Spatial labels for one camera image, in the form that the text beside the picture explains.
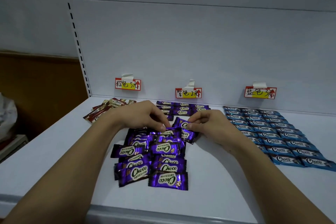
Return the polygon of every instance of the white tape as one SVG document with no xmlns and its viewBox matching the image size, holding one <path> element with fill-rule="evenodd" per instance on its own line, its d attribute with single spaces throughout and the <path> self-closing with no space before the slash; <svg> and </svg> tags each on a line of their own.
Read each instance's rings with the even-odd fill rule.
<svg viewBox="0 0 336 224">
<path fill-rule="evenodd" d="M 267 88 L 266 82 L 253 82 L 254 89 L 264 89 Z"/>
<path fill-rule="evenodd" d="M 126 83 L 130 83 L 130 82 L 133 81 L 134 76 L 133 76 L 133 74 L 123 74 L 123 75 L 121 76 L 121 79 L 122 79 L 124 82 L 126 82 Z"/>
<path fill-rule="evenodd" d="M 182 88 L 182 90 L 194 90 L 195 88 L 195 80 L 190 80 L 190 82 L 187 84 L 187 86 L 185 86 L 184 88 Z"/>
</svg>

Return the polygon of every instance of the forearm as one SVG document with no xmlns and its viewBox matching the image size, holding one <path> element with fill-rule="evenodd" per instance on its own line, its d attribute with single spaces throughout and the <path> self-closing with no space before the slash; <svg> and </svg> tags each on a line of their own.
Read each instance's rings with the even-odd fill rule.
<svg viewBox="0 0 336 224">
<path fill-rule="evenodd" d="M 250 140 L 239 144 L 233 155 L 267 224 L 332 223 Z"/>
<path fill-rule="evenodd" d="M 84 220 L 107 148 L 120 129 L 115 117 L 102 118 L 30 189 L 4 224 Z"/>
</svg>

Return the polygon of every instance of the person's left hand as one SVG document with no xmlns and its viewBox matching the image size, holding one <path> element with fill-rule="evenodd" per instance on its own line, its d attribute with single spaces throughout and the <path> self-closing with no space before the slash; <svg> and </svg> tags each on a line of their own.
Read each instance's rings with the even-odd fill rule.
<svg viewBox="0 0 336 224">
<path fill-rule="evenodd" d="M 121 128 L 148 127 L 164 132 L 170 127 L 164 113 L 149 100 L 112 108 L 107 113 L 120 122 Z"/>
</svg>

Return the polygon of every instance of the hand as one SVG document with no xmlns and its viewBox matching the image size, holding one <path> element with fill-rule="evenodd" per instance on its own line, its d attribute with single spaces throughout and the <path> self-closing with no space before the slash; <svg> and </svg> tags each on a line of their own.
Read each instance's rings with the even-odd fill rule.
<svg viewBox="0 0 336 224">
<path fill-rule="evenodd" d="M 220 110 L 196 112 L 188 121 L 191 122 L 187 124 L 188 130 L 205 134 L 228 152 L 232 152 L 240 143 L 252 143 Z"/>
<path fill-rule="evenodd" d="M 153 128 L 164 132 L 170 123 L 163 112 L 151 101 L 112 108 L 108 111 L 109 116 L 114 117 L 121 128 Z"/>
</svg>

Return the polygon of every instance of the white plastic bag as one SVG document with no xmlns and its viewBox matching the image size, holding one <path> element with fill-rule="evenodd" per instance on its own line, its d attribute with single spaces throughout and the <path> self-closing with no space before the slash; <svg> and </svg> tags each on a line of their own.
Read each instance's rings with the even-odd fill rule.
<svg viewBox="0 0 336 224">
<path fill-rule="evenodd" d="M 13 100 L 5 98 L 0 93 L 0 142 L 11 137 L 10 129 L 18 118 L 18 112 Z"/>
</svg>

